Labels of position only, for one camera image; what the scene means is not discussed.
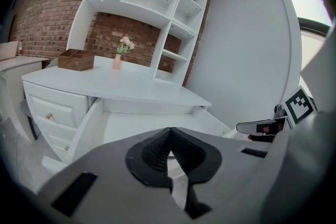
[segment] red brick wall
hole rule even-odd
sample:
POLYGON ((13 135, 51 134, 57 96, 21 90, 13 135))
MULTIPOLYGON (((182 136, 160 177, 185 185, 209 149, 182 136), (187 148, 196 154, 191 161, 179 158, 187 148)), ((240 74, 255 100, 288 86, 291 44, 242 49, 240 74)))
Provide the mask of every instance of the red brick wall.
MULTIPOLYGON (((9 41, 22 40, 23 55, 52 60, 66 50, 70 27, 81 1, 17 0, 9 41)), ((124 60, 149 66, 159 32, 158 28, 130 18, 98 13, 92 20, 85 48, 95 51, 99 56, 114 58, 120 38, 128 36, 136 47, 124 60)), ((197 52, 198 41, 185 83, 197 52)), ((180 41, 169 36, 166 46, 177 51, 180 41)), ((173 65, 174 60, 162 57, 159 68, 171 72, 173 65)))

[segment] pink vase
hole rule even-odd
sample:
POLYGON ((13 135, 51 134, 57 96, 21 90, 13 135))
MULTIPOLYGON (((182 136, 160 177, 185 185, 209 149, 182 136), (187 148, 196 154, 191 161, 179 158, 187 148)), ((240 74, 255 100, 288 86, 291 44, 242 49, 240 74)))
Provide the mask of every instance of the pink vase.
POLYGON ((117 54, 115 55, 115 59, 114 59, 114 62, 113 62, 113 69, 115 70, 119 70, 120 69, 120 65, 121 65, 121 55, 120 54, 117 54))

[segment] floor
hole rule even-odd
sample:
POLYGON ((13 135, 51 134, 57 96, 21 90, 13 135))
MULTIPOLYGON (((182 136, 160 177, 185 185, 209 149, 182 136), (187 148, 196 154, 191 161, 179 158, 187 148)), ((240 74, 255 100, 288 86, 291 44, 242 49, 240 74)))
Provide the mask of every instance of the floor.
POLYGON ((0 153, 12 179, 34 193, 52 177, 42 166, 42 158, 59 160, 42 135, 29 142, 18 135, 10 119, 0 122, 0 153))

